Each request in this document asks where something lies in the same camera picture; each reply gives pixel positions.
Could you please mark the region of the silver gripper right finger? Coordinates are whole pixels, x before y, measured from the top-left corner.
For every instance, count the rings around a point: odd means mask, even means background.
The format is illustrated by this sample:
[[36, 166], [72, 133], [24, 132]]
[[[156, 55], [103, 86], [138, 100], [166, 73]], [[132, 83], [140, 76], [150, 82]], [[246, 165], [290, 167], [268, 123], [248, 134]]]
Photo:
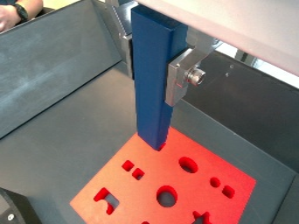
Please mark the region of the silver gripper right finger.
[[222, 41], [192, 27], [187, 31], [187, 49], [174, 57], [167, 68], [164, 102], [172, 107], [186, 96], [188, 85], [198, 87], [206, 72], [200, 63], [222, 45]]

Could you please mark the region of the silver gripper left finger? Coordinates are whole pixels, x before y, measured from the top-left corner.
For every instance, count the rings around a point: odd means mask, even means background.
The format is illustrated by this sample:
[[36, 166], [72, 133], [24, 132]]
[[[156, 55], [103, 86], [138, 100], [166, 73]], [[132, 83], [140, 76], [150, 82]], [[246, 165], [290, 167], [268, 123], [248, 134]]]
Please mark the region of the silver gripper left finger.
[[126, 54], [128, 77], [134, 78], [131, 9], [136, 6], [136, 2], [134, 0], [106, 0], [106, 6], [116, 24], [122, 51]]

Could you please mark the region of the person's forearm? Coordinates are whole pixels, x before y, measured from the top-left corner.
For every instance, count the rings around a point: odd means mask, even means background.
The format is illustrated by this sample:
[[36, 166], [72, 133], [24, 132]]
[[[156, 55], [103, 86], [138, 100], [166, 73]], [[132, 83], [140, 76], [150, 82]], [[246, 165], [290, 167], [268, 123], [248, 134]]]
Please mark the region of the person's forearm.
[[43, 10], [43, 0], [17, 0], [24, 7], [28, 19], [33, 19]]

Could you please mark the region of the person's hand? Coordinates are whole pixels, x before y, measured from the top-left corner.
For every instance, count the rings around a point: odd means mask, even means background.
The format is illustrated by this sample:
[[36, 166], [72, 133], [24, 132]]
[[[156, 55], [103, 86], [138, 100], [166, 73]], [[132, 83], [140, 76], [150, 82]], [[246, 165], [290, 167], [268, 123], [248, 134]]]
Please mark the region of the person's hand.
[[9, 30], [21, 21], [12, 5], [0, 5], [0, 32]]

